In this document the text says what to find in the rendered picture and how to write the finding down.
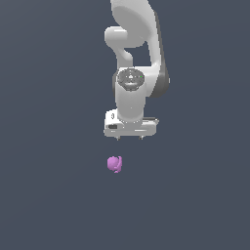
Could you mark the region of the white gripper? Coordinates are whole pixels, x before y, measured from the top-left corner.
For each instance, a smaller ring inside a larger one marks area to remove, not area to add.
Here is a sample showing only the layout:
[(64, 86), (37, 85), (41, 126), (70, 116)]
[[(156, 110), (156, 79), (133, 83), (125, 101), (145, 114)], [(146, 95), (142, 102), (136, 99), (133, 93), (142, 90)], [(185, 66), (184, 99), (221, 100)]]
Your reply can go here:
[(104, 135), (114, 137), (120, 141), (120, 137), (135, 136), (142, 141), (146, 136), (153, 136), (156, 133), (156, 126), (159, 120), (155, 117), (144, 117), (136, 123), (126, 123), (117, 116), (117, 110), (109, 110), (104, 119)]

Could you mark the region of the small purple object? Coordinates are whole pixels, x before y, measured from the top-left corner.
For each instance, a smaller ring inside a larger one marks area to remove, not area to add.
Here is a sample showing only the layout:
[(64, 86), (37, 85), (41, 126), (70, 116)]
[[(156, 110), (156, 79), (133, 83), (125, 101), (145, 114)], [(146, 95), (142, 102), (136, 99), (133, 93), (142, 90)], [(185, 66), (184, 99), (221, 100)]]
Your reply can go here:
[(112, 156), (107, 160), (107, 168), (114, 173), (119, 173), (121, 171), (122, 167), (122, 157), (118, 156)]

